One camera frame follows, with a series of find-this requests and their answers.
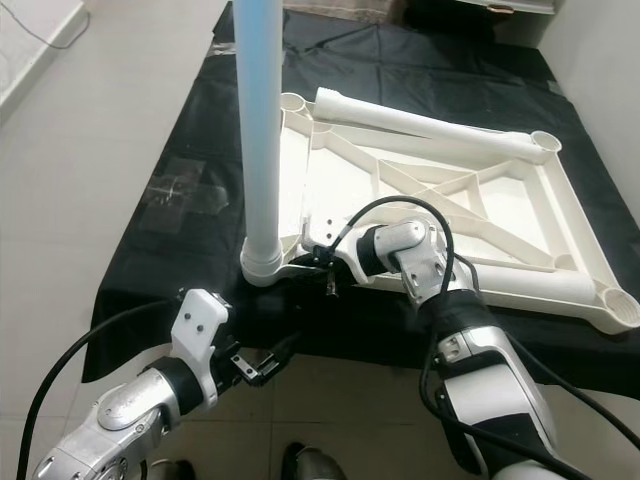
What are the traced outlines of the beige patterned ledge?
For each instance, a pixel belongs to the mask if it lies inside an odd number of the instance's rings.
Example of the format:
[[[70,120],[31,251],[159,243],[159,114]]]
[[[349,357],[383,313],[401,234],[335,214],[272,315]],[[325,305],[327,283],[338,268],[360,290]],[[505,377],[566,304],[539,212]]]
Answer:
[[[371,24],[397,24],[407,0],[282,0],[284,9]]]

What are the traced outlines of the grey black robot left foot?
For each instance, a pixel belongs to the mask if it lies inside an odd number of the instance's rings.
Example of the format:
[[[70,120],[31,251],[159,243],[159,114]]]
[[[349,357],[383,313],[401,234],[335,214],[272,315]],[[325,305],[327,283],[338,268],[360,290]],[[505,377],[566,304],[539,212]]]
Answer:
[[[197,480],[195,466],[188,460],[161,458],[148,463],[143,480]]]

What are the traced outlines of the grey black robot right foot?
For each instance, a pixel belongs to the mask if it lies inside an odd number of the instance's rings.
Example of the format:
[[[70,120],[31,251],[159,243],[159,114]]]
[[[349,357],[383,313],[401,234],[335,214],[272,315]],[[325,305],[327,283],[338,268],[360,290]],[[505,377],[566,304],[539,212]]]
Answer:
[[[298,442],[284,449],[279,480],[347,480],[329,454]]]

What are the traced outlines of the white plastic table top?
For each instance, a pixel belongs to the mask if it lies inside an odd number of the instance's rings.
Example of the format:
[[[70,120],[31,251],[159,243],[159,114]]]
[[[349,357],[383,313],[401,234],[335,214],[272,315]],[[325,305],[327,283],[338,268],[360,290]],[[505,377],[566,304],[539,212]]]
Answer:
[[[430,221],[438,210],[468,268],[512,262],[580,269],[627,292],[570,184],[563,150],[535,165],[466,143],[321,119],[314,102],[297,93],[279,97],[278,230],[285,260],[306,255],[300,234],[311,212],[355,221],[349,251],[340,255],[352,259],[370,225]]]

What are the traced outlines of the black tablecloth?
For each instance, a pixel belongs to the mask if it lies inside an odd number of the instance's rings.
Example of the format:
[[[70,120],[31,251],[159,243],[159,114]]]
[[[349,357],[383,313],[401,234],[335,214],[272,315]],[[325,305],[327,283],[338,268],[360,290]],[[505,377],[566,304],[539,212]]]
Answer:
[[[640,300],[636,210],[626,204],[538,50],[308,13],[285,14],[283,26],[285,91],[311,99],[316,88],[329,87],[447,122],[557,136],[567,177],[591,228],[602,237],[605,256],[616,262],[622,287]],[[93,320],[202,288],[243,308],[234,334],[247,346],[274,343],[288,316],[320,314],[332,325],[303,338],[300,348],[306,355],[415,369],[425,332],[402,294],[349,289],[334,302],[306,303],[292,300],[288,285],[259,289],[243,279],[236,36],[229,13],[221,15],[212,33],[148,180],[170,160],[195,160],[205,164],[204,183],[216,177],[227,188],[229,204],[216,215],[154,221],[145,216],[142,196],[101,280]]]

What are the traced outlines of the clear tape patch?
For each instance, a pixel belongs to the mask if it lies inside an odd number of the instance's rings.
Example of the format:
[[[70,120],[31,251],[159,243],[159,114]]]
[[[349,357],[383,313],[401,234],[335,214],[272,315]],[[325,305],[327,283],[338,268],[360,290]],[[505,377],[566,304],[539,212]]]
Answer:
[[[152,174],[142,198],[146,218],[178,221],[187,214],[219,214],[229,204],[227,188],[216,177],[204,183],[204,168],[204,163],[178,157]]]

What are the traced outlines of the grey black robot foot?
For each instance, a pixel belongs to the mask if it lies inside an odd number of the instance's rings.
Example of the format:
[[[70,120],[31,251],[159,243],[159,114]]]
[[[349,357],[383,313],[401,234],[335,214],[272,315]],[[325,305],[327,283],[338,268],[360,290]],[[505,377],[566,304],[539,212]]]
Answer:
[[[347,480],[329,454],[298,442],[284,449],[279,480]]]
[[[195,466],[188,460],[161,458],[148,463],[143,480],[197,480]]]

